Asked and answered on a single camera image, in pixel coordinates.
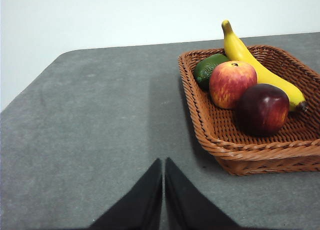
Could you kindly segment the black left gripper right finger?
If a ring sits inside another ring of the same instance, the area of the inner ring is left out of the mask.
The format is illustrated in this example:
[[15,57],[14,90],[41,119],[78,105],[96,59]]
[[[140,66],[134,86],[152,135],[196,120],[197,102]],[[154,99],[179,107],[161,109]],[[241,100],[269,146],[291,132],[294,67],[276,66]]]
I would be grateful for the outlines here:
[[171,158],[165,160],[165,194],[183,230],[239,230],[241,227],[208,200]]

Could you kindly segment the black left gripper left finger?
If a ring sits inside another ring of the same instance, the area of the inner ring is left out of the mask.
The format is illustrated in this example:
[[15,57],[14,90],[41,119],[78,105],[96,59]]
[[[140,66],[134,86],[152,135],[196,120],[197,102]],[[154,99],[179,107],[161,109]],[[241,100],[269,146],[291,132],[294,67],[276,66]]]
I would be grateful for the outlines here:
[[90,230],[149,230],[162,205],[162,163],[156,159],[120,200],[90,225]]

